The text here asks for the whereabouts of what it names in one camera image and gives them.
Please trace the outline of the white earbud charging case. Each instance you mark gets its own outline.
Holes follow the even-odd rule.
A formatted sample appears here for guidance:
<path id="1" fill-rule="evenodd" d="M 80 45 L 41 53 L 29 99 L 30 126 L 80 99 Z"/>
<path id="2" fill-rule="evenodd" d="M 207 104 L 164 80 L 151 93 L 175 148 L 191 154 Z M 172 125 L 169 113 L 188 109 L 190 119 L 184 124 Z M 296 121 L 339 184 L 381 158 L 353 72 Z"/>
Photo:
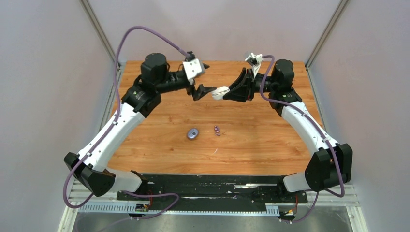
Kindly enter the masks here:
<path id="1" fill-rule="evenodd" d="M 214 100 L 222 100 L 223 96 L 230 91 L 228 86 L 221 86 L 211 92 L 211 96 Z"/>

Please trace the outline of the blue-grey earbud case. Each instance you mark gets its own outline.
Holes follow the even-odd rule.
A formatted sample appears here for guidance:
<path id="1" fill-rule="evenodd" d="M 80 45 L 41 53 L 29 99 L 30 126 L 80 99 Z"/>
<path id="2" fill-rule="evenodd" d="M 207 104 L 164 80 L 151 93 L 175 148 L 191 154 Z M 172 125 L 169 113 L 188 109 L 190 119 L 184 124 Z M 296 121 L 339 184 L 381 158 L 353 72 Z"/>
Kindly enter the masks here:
<path id="1" fill-rule="evenodd" d="M 199 130 L 197 128 L 192 128 L 187 133 L 187 138 L 189 140 L 195 140 L 199 135 Z"/>

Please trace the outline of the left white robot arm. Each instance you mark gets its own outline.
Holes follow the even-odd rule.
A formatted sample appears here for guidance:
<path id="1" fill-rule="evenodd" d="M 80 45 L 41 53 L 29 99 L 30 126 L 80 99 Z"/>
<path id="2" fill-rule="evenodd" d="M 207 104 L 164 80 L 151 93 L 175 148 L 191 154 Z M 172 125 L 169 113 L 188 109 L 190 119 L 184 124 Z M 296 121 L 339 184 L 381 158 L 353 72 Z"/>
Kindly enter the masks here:
<path id="1" fill-rule="evenodd" d="M 69 152 L 64 162 L 74 178 L 93 196 L 100 197 L 111 190 L 129 191 L 137 200 L 148 194 L 145 180 L 136 171 L 123 172 L 109 169 L 113 154 L 128 135 L 161 103 L 161 95 L 185 89 L 197 101 L 215 87 L 199 85 L 195 79 L 205 73 L 209 65 L 191 55 L 171 71 L 166 56 L 152 53 L 140 66 L 140 75 L 118 104 L 117 111 L 92 141 L 78 153 Z"/>

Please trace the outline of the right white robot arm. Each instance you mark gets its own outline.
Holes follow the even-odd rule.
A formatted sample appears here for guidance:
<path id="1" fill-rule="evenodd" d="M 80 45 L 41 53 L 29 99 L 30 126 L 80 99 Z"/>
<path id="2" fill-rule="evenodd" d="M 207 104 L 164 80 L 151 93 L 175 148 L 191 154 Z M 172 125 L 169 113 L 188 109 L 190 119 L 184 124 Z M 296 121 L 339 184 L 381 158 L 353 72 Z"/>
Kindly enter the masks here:
<path id="1" fill-rule="evenodd" d="M 214 99 L 238 102 L 251 101 L 256 93 L 264 95 L 271 107 L 296 131 L 308 148 L 311 159 L 303 172 L 286 175 L 276 188 L 279 200 L 288 202 L 295 192 L 320 192 L 342 186 L 351 180 L 352 148 L 333 139 L 312 117 L 302 98 L 293 88 L 293 63 L 279 59 L 270 75 L 258 73 L 260 62 L 252 58 L 251 69 L 243 68 L 230 85 L 220 87 Z"/>

